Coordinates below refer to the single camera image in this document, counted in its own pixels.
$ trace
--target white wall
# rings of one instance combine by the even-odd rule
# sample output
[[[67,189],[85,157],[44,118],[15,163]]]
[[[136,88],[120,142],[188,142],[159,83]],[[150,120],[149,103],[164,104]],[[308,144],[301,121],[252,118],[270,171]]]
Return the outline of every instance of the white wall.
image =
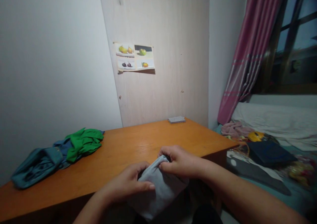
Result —
[[[209,114],[208,127],[217,126],[218,110],[226,86],[246,0],[210,0],[209,4]]]
[[[0,184],[37,147],[122,127],[100,0],[0,0]]]
[[[317,95],[252,95],[250,103],[317,109]]]

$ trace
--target striped curtain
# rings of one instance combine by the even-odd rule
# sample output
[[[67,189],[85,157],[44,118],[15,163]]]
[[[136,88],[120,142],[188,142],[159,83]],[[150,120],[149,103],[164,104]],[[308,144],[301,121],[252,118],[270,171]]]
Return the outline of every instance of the striped curtain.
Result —
[[[250,93],[260,71],[281,0],[247,0],[237,48],[218,112],[218,122],[228,123],[238,102]]]

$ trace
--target white bedsheet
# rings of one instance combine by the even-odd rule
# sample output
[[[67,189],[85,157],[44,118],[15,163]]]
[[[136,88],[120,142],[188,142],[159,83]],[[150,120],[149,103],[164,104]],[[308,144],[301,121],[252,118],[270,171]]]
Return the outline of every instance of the white bedsheet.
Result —
[[[238,103],[232,121],[268,133],[281,145],[317,151],[317,109]]]

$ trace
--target wooden desk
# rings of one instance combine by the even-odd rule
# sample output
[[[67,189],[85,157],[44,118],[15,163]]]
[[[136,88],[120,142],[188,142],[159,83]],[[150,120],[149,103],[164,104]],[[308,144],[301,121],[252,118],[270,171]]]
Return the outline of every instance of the wooden desk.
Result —
[[[0,222],[96,192],[127,165],[155,161],[161,146],[177,144],[224,165],[225,151],[236,145],[189,119],[178,124],[165,120],[109,130],[101,143],[92,155],[26,190],[15,189],[12,182],[2,186]]]

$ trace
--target paper taped to wall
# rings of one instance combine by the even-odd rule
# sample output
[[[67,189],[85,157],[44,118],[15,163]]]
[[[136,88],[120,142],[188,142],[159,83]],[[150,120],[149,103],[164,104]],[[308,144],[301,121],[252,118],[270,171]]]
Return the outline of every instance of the paper taped to wall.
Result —
[[[118,71],[155,70],[153,47],[129,43],[113,43],[115,45]]]

